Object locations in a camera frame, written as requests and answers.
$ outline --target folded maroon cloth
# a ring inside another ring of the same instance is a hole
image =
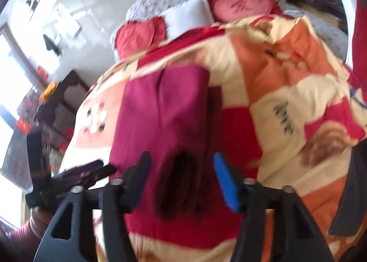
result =
[[[209,89],[208,83],[209,72],[190,65],[169,67],[125,86],[110,163],[120,176],[143,151],[151,153],[152,168],[141,200],[147,215],[173,219],[205,206],[198,195],[204,190],[202,183],[215,178],[216,142],[207,133],[219,132],[214,114],[221,113],[221,90]],[[218,130],[207,129],[212,123]]]

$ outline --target metal bolt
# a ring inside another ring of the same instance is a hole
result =
[[[77,185],[71,188],[71,192],[73,192],[74,194],[78,194],[80,192],[82,192],[84,190],[83,186],[81,185]]]
[[[122,178],[114,178],[110,181],[111,185],[121,185],[124,183],[124,180]]]
[[[247,184],[247,185],[255,185],[257,183],[257,181],[253,178],[245,178],[243,180],[243,183]]]
[[[283,186],[283,190],[288,193],[288,194],[292,194],[295,192],[294,188],[291,187],[290,185],[285,185]]]

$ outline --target red sleeve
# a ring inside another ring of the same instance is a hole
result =
[[[29,221],[10,234],[9,242],[16,262],[32,262],[40,244],[39,238],[31,230]]]

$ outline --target hand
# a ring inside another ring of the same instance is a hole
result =
[[[34,207],[31,209],[31,219],[29,221],[31,229],[39,239],[42,239],[43,234],[45,234],[48,224],[51,222],[52,214],[48,211],[40,208]]]

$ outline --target orange object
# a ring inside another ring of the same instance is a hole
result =
[[[48,84],[48,86],[42,92],[42,94],[40,96],[40,102],[41,103],[46,103],[48,101],[48,99],[50,98],[50,96],[55,92],[56,88],[57,88],[57,84],[54,81],[52,81],[50,84]]]

